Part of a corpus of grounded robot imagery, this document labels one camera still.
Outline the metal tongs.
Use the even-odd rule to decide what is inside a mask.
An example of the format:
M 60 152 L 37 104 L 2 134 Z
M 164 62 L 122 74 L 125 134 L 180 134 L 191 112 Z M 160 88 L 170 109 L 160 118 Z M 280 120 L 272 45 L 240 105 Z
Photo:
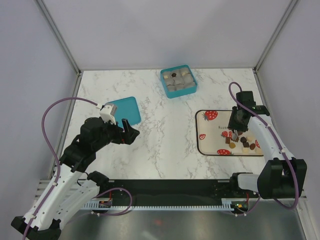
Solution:
M 239 134 L 236 130 L 232 132 L 231 139 L 235 142 L 239 140 Z

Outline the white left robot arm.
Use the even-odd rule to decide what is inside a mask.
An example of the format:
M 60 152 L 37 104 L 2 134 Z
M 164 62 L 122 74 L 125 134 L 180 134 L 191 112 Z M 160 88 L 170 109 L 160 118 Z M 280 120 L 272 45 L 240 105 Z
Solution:
M 80 133 L 64 150 L 57 171 L 33 207 L 16 216 L 11 226 L 29 240 L 57 240 L 67 221 L 90 199 L 105 197 L 110 190 L 109 178 L 93 171 L 79 190 L 66 198 L 76 180 L 96 159 L 96 153 L 108 144 L 131 145 L 140 132 L 122 119 L 122 127 L 111 120 L 91 117 L 84 121 Z

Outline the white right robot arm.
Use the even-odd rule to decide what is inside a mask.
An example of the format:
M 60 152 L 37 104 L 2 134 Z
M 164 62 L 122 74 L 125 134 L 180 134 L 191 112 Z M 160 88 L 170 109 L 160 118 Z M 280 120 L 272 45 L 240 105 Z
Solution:
M 251 131 L 266 164 L 260 174 L 235 173 L 237 180 L 228 185 L 233 197 L 241 197 L 247 190 L 258 193 L 263 199 L 298 199 L 303 191 L 307 164 L 285 147 L 275 130 L 270 113 L 264 105 L 257 105 L 252 91 L 236 94 L 228 129 L 232 139 Z

